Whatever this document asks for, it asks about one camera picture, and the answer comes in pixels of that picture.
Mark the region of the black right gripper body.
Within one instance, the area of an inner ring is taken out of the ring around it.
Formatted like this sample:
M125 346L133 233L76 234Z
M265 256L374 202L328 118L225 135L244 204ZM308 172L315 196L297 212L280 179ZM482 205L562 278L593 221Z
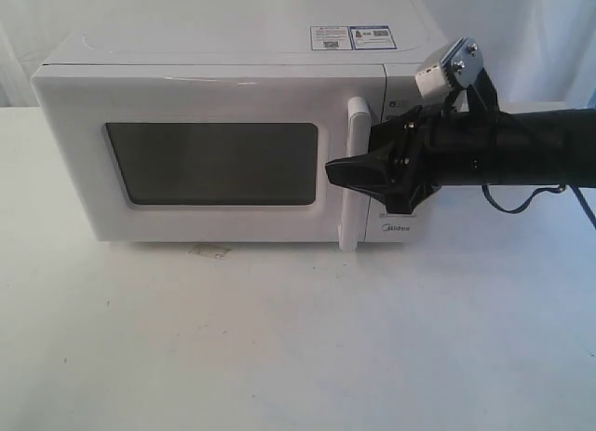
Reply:
M385 202L389 214L413 214L439 190L427 173L425 140L431 118L418 105L388 122L391 147Z

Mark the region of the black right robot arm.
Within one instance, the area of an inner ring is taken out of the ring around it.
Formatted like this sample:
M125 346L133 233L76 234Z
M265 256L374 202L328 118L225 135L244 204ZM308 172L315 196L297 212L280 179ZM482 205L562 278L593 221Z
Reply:
M595 185L595 112L441 114L416 106L372 128L365 155L330 161L331 184L411 214L442 186Z

